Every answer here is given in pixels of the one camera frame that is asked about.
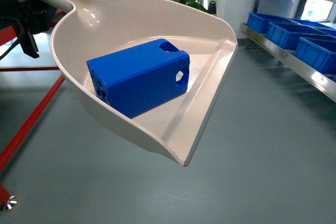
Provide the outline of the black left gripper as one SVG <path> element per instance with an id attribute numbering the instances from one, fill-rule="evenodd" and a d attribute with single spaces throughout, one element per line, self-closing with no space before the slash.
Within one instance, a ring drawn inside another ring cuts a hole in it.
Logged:
<path id="1" fill-rule="evenodd" d="M 38 58 L 34 35 L 49 30 L 55 12 L 56 8 L 40 0 L 1 0 L 1 30 L 12 26 L 17 37 L 1 58 L 17 45 L 26 55 Z"/>

